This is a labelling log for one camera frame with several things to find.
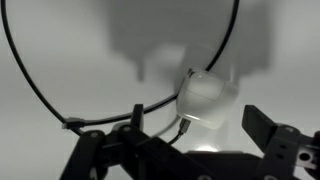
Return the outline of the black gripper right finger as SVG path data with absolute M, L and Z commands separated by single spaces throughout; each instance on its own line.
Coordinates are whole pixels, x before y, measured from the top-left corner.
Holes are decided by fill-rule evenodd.
M 314 180 L 320 180 L 320 137 L 276 123 L 254 105 L 246 105 L 242 128 L 264 153 L 256 170 L 256 180 L 299 180 L 294 171 L 302 167 Z

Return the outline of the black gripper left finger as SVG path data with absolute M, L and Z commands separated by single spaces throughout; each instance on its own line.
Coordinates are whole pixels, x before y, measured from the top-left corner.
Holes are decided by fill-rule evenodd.
M 214 180 L 214 174 L 158 137 L 143 132 L 143 106 L 108 134 L 83 133 L 59 180 L 104 180 L 120 165 L 133 180 Z

